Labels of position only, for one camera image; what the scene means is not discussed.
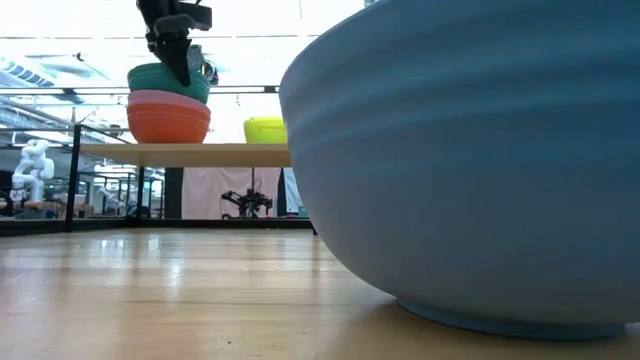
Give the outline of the teal bowl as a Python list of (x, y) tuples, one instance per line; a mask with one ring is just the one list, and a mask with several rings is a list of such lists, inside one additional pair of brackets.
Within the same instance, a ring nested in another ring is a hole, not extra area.
[(201, 72), (188, 71), (190, 84), (183, 85), (163, 63), (147, 63), (134, 67), (127, 74), (129, 89), (159, 90), (187, 96), (206, 104), (209, 98), (210, 83)]

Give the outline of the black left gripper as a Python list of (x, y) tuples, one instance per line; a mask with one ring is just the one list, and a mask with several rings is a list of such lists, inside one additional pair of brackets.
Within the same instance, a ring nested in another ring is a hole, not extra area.
[(191, 30), (208, 31), (212, 9), (201, 0), (136, 0), (146, 25), (149, 50), (171, 71), (183, 86), (191, 84), (188, 50)]

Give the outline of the black metal shelf leg frame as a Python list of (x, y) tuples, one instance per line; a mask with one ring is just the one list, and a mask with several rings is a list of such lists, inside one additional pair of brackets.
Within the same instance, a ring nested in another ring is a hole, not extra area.
[[(75, 210), (75, 199), (76, 199), (76, 191), (79, 186), (79, 158), (80, 158), (80, 150), (81, 150), (81, 137), (83, 132), (85, 131), (79, 127), (82, 124), (75, 124), (73, 130), (73, 142), (71, 146), (71, 164), (70, 164), (70, 172), (69, 172), (69, 185), (68, 185), (68, 193), (67, 193), (67, 203), (66, 203), (66, 211), (65, 211), (65, 220), (64, 220), (64, 232), (72, 233), (74, 230), (74, 210)], [(128, 144), (128, 141), (120, 139), (115, 134), (106, 134), (100, 133), (106, 137), (113, 138), (115, 140), (120, 141), (123, 144)], [(144, 182), (145, 182), (145, 167), (138, 166), (137, 171), (135, 173), (137, 176), (137, 200), (136, 200), (136, 212), (133, 218), (129, 218), (125, 216), (125, 225), (127, 227), (137, 228), (142, 224), (142, 198), (143, 198), (143, 190), (144, 190)]]

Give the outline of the white hanging cloth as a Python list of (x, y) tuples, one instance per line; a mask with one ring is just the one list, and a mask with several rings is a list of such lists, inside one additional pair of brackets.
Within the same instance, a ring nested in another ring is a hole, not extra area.
[(255, 190), (271, 199), (274, 215), (277, 206), (280, 168), (185, 168), (183, 171), (182, 210), (183, 219), (220, 220), (223, 214), (239, 215), (238, 206), (223, 200), (221, 195), (234, 191), (245, 195), (254, 179)]

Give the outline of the pink bowl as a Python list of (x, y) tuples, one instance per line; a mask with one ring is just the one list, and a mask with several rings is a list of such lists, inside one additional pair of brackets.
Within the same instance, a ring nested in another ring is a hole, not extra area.
[(207, 116), (211, 115), (208, 106), (188, 96), (160, 90), (136, 90), (128, 95), (127, 113), (130, 113), (135, 105), (177, 105), (191, 110), (199, 111)]

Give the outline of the black overhead frame rail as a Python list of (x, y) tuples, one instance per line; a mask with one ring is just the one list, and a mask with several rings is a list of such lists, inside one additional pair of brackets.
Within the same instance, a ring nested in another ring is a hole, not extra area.
[[(27, 87), (0, 88), (0, 96), (68, 96), (68, 95), (125, 95), (130, 92), (128, 87)], [(277, 94), (279, 87), (275, 85), (262, 86), (214, 86), (209, 94)]]

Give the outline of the thin grey frame rail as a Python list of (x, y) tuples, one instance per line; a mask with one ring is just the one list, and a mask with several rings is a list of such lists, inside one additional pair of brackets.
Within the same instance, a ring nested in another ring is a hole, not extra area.
[[(79, 125), (85, 131), (100, 132), (106, 134), (129, 133), (129, 128), (93, 128), (87, 125)], [(72, 132), (74, 127), (62, 128), (28, 128), (28, 127), (0, 127), (0, 132), (27, 132), (27, 131), (45, 131), (45, 132)]]

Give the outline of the black background pillar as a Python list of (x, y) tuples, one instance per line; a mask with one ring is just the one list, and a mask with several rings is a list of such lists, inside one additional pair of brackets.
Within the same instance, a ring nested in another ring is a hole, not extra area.
[(164, 182), (164, 210), (167, 219), (182, 218), (182, 190), (184, 169), (166, 168)]

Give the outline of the wooden shelf board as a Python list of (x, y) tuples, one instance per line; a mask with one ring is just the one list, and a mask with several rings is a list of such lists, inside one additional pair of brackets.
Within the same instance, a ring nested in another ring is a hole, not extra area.
[(286, 144), (82, 144), (80, 152), (139, 167), (290, 167)]

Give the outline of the green bowl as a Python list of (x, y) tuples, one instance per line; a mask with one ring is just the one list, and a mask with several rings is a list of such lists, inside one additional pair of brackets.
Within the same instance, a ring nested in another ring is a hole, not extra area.
[(244, 122), (245, 140), (250, 144), (286, 144), (287, 133), (281, 117), (252, 117)]

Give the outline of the large blue bowl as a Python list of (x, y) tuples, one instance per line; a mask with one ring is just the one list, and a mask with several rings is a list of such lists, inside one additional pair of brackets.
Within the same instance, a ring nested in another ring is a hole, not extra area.
[(320, 237), (405, 309), (537, 339), (640, 323), (640, 0), (379, 0), (279, 100)]

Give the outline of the orange bowl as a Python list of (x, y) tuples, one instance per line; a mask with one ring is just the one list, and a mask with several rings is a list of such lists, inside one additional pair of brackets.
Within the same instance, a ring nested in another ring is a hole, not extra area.
[(127, 107), (130, 132), (138, 143), (202, 143), (210, 112), (173, 104), (134, 104)]

